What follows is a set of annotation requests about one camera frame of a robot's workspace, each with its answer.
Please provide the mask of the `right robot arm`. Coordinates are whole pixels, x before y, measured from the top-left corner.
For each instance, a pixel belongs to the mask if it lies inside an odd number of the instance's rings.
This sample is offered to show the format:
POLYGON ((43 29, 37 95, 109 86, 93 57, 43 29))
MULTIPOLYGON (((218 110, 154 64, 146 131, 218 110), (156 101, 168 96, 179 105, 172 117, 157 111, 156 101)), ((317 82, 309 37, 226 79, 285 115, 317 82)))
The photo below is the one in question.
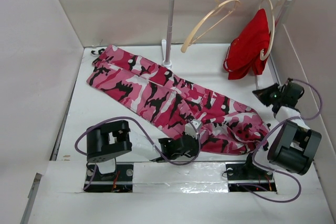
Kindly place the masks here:
POLYGON ((271 106, 279 122, 270 132, 274 140, 268 144, 264 137, 261 151, 248 155, 243 173, 254 179, 261 171, 273 172, 281 168, 290 173, 304 175, 309 170, 322 139, 321 133, 312 130, 296 109, 305 89, 299 80, 289 78, 283 85, 275 83, 253 91, 253 95, 266 107, 271 106))

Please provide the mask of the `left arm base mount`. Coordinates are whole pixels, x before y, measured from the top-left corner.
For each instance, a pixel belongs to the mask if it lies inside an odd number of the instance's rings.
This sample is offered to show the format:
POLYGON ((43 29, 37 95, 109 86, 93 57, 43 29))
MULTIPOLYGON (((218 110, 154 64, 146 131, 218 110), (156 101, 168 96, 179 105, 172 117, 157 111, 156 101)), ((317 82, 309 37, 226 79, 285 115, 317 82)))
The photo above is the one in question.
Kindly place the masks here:
POLYGON ((117 163, 115 171, 102 174, 95 164, 86 165, 83 190, 87 193, 132 193, 133 163, 117 163))

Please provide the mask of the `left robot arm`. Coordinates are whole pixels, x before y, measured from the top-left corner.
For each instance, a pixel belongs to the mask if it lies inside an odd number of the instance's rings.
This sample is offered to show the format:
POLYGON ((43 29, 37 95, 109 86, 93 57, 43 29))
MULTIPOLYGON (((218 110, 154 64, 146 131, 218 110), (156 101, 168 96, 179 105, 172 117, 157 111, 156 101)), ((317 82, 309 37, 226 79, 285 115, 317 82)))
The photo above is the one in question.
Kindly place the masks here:
POLYGON ((117 175, 117 167, 107 161, 131 151, 157 163, 177 165, 175 160, 182 156, 193 161, 201 150, 199 139, 202 125, 199 120, 191 120, 184 126, 182 136, 176 140, 160 138, 160 146, 157 146, 148 134, 132 132, 126 120, 104 123, 90 128, 86 133, 87 163, 102 163, 99 167, 100 176, 112 180, 117 175))

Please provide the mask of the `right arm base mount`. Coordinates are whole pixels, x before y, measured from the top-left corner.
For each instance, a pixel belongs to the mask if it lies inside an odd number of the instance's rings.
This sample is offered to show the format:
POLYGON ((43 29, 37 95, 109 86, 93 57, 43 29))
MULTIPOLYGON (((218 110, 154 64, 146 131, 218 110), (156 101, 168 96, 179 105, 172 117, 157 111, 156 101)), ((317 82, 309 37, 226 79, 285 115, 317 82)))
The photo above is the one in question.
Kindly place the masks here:
POLYGON ((222 177, 227 179, 228 191, 233 192, 277 192, 273 173, 267 173, 255 166, 252 155, 245 161, 229 161, 225 163, 222 177))

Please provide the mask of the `pink camouflage trousers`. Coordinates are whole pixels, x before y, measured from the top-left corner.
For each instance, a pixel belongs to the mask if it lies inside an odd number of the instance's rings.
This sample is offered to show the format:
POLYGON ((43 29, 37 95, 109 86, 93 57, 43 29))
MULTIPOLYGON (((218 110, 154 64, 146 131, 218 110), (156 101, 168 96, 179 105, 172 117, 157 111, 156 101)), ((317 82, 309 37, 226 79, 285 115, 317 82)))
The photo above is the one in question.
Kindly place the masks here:
POLYGON ((87 84, 179 139, 198 120, 201 149, 208 153, 252 152, 268 133, 266 123, 245 104, 182 79, 170 69, 110 45, 93 62, 87 84))

